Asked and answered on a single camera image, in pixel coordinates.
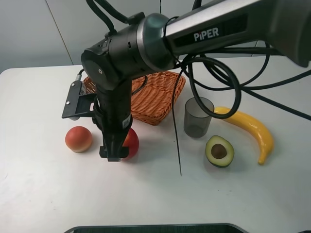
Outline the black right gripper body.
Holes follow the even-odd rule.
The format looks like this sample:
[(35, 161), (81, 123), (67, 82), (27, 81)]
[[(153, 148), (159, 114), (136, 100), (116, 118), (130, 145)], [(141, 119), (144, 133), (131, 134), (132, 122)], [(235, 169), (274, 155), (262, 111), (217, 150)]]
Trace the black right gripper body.
[(123, 147), (132, 126), (131, 115), (132, 81), (125, 80), (113, 90), (96, 85), (94, 102), (94, 122), (101, 130), (103, 145), (111, 148)]

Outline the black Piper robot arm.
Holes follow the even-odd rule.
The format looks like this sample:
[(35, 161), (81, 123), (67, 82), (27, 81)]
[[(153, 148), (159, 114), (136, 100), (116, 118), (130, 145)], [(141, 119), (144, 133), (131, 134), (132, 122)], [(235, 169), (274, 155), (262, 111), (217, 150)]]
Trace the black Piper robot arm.
[[(100, 156), (110, 162), (126, 158), (124, 141), (132, 125), (132, 80), (202, 62), (220, 67), (233, 85), (231, 110), (217, 114), (201, 100), (188, 71), (190, 86), (201, 109), (211, 117), (227, 119), (241, 102), (241, 85), (233, 71), (207, 53), (263, 53), (288, 57), (301, 67), (311, 59), (311, 3), (308, 0), (196, 1), (191, 12), (176, 19), (138, 13), (126, 17), (105, 0), (89, 0), (90, 9), (107, 25), (104, 40), (86, 49), (81, 61), (94, 82), (97, 97), (94, 123), (102, 131)], [(185, 59), (179, 63), (178, 56)]]

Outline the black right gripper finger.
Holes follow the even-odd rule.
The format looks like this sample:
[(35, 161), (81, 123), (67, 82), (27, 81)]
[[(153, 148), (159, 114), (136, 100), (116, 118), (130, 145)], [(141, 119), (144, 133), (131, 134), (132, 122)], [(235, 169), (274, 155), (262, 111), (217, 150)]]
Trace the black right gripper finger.
[(99, 155), (101, 158), (107, 158), (107, 151), (105, 146), (100, 146)]
[(107, 151), (107, 160), (109, 162), (120, 162), (129, 156), (128, 147), (111, 148)]

